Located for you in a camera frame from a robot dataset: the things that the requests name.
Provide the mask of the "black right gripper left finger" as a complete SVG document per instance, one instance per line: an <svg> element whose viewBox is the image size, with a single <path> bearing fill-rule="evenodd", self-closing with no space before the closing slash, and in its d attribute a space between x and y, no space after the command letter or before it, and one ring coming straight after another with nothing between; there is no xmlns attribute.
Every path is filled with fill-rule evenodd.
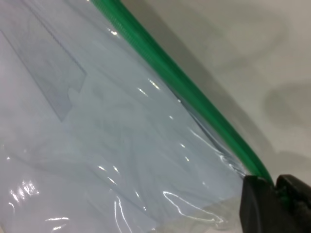
<svg viewBox="0 0 311 233"><path fill-rule="evenodd" d="M244 233L287 233L288 216L273 186L257 176L245 176L240 204Z"/></svg>

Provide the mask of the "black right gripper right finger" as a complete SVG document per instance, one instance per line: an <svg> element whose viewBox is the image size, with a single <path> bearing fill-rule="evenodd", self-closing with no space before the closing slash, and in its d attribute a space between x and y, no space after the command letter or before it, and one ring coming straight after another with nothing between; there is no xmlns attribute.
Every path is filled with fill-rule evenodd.
<svg viewBox="0 0 311 233"><path fill-rule="evenodd" d="M280 175L276 188L282 195L289 213L303 233L311 232L311 187L297 177Z"/></svg>

